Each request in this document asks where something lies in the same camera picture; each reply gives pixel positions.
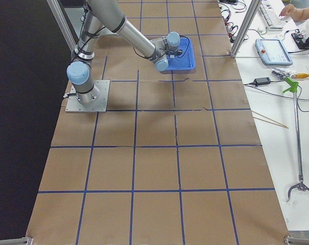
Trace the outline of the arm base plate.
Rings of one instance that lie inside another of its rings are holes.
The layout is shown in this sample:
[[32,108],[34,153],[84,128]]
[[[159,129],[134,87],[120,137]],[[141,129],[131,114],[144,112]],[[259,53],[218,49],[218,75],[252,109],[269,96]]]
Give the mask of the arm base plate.
[[77,93],[71,86],[70,95],[67,100],[67,113],[105,113],[107,110],[110,80],[94,80],[93,89],[85,94]]

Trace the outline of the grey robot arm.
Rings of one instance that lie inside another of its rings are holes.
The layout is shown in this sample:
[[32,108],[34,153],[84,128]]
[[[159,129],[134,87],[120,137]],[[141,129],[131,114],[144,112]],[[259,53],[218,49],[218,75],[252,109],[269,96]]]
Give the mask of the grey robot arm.
[[91,64],[95,56],[94,48],[102,31],[107,29],[111,35],[105,35],[105,43],[125,40],[136,54],[154,63],[160,72],[165,71],[168,56],[183,53],[179,45],[180,34],[170,32],[166,36],[149,40],[126,17],[117,1],[85,1],[86,16],[78,43],[71,53],[71,63],[67,67],[67,76],[76,92],[77,101],[86,105],[100,96],[95,81],[91,78]]

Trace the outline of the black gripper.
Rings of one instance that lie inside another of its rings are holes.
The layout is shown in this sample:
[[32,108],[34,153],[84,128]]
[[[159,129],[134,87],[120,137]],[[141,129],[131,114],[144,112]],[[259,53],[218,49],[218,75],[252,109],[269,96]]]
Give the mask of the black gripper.
[[168,51],[167,56],[169,58],[179,58],[180,55],[183,54],[183,50],[176,50],[176,51]]

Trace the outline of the person hand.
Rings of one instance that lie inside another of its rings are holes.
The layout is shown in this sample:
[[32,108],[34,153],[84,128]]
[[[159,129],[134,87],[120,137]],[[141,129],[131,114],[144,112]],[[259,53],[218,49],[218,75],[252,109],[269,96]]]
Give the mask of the person hand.
[[289,16],[292,19],[296,20],[298,19],[298,15],[298,9],[294,5],[288,4],[281,10],[279,17]]

